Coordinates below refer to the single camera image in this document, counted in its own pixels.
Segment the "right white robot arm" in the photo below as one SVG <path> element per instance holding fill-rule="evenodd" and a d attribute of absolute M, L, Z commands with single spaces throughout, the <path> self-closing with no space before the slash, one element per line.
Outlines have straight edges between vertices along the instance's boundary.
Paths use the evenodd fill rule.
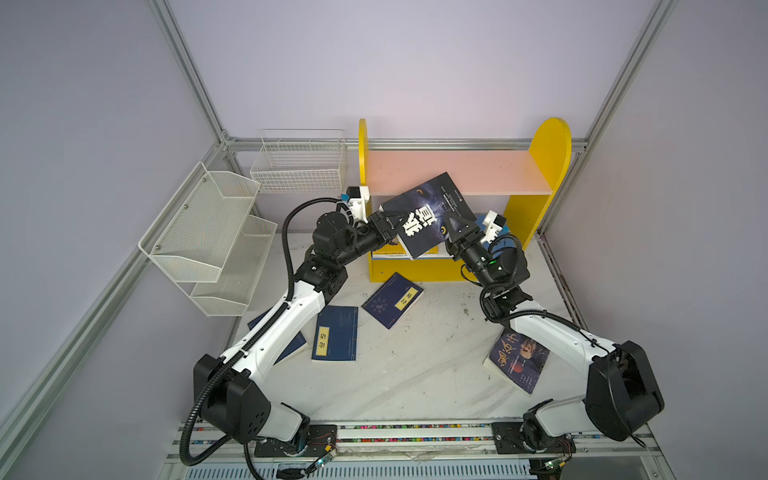
<path fill-rule="evenodd" d="M 581 377 L 579 395 L 545 400 L 525 412 L 519 433 L 522 448 L 542 452 L 560 437 L 591 431 L 621 442 L 664 410 L 663 395 L 640 345 L 615 343 L 549 311 L 522 308 L 530 297 L 520 288 L 528 274 L 517 237 L 506 234 L 512 246 L 495 253 L 500 240 L 487 239 L 475 222 L 448 213 L 443 223 L 447 252 L 464 262 L 481 288 L 479 305 L 485 319 L 547 348 Z"/>

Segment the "yellow cartoon book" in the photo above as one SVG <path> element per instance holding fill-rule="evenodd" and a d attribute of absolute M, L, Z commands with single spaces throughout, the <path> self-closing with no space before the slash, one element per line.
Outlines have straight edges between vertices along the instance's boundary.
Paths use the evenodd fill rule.
<path fill-rule="evenodd" d="M 440 256 L 440 247 L 435 246 L 419 256 L 419 259 L 437 258 Z M 407 249 L 395 238 L 372 253 L 374 259 L 406 259 L 414 260 Z"/>

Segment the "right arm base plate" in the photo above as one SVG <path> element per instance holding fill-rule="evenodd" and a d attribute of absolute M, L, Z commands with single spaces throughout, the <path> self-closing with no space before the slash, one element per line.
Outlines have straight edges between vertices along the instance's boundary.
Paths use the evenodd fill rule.
<path fill-rule="evenodd" d="M 498 454 L 569 455 L 575 451 L 570 434 L 551 437 L 532 422 L 494 422 L 491 424 L 491 430 Z"/>

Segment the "black wolf book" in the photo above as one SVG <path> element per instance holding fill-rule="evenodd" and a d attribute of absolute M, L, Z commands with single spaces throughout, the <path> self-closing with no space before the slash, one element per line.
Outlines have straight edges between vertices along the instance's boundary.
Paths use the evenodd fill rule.
<path fill-rule="evenodd" d="M 476 220 L 448 172 L 385 201 L 380 210 L 408 212 L 408 220 L 399 229 L 397 238 L 414 259 L 445 241 L 445 214 Z"/>

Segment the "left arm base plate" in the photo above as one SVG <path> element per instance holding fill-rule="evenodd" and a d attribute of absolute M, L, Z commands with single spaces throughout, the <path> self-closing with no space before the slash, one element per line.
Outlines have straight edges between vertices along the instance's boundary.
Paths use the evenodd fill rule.
<path fill-rule="evenodd" d="M 257 439 L 249 449 L 256 458 L 319 457 L 337 442 L 335 424 L 309 424 L 288 442 L 273 438 Z"/>

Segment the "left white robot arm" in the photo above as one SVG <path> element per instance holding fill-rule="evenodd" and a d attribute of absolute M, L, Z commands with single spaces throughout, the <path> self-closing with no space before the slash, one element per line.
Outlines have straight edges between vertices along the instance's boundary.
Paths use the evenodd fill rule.
<path fill-rule="evenodd" d="M 261 386 L 278 356 L 303 326 L 336 296 L 348 278 L 346 267 L 392 240 L 407 213 L 375 212 L 356 220 L 343 209 L 323 214 L 300 266 L 285 259 L 288 288 L 259 324 L 217 357 L 205 355 L 193 370 L 194 403 L 181 430 L 179 451 L 187 464 L 202 461 L 230 440 L 246 445 L 257 439 L 282 442 L 295 452 L 305 448 L 309 418 L 270 401 Z M 190 452 L 198 420 L 222 437 L 203 455 Z"/>

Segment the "navy book under left arm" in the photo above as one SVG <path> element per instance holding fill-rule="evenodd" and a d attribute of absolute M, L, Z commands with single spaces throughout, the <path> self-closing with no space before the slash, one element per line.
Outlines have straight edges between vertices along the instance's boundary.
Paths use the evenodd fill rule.
<path fill-rule="evenodd" d="M 263 312 L 247 323 L 248 329 L 256 328 L 266 317 L 268 312 Z M 294 356 L 308 347 L 306 337 L 301 330 L 292 338 L 275 360 L 275 364 Z"/>

